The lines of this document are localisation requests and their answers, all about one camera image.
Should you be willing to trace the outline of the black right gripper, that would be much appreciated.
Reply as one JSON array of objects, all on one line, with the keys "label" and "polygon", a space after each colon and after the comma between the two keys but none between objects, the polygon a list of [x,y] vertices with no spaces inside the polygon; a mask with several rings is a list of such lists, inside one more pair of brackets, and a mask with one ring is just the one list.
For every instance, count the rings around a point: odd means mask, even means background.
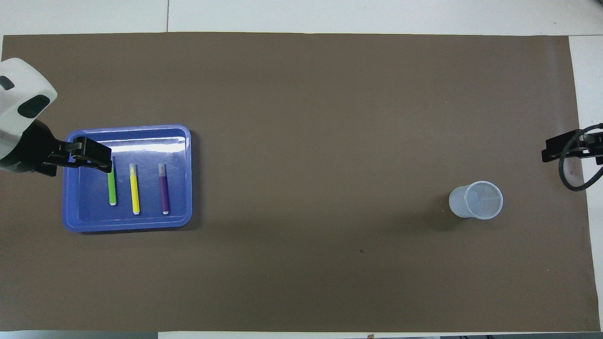
[{"label": "black right gripper", "polygon": [[[564,147],[578,132],[579,129],[573,129],[545,140],[545,148],[541,151],[541,161],[547,163],[558,160]],[[603,133],[588,133],[584,137],[578,137],[570,143],[566,157],[580,157],[578,154],[583,153],[585,150],[587,150],[586,157],[594,157],[597,165],[603,165]]]}]

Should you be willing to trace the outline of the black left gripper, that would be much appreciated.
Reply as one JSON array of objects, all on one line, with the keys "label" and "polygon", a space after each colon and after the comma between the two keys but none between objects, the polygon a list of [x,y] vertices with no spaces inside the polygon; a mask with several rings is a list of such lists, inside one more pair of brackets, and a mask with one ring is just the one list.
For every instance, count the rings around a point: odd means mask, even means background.
[{"label": "black left gripper", "polygon": [[15,148],[0,161],[2,171],[38,172],[49,177],[57,175],[58,167],[87,167],[110,173],[113,169],[112,150],[88,137],[76,137],[71,143],[61,143],[45,123],[34,120],[22,133]]}]

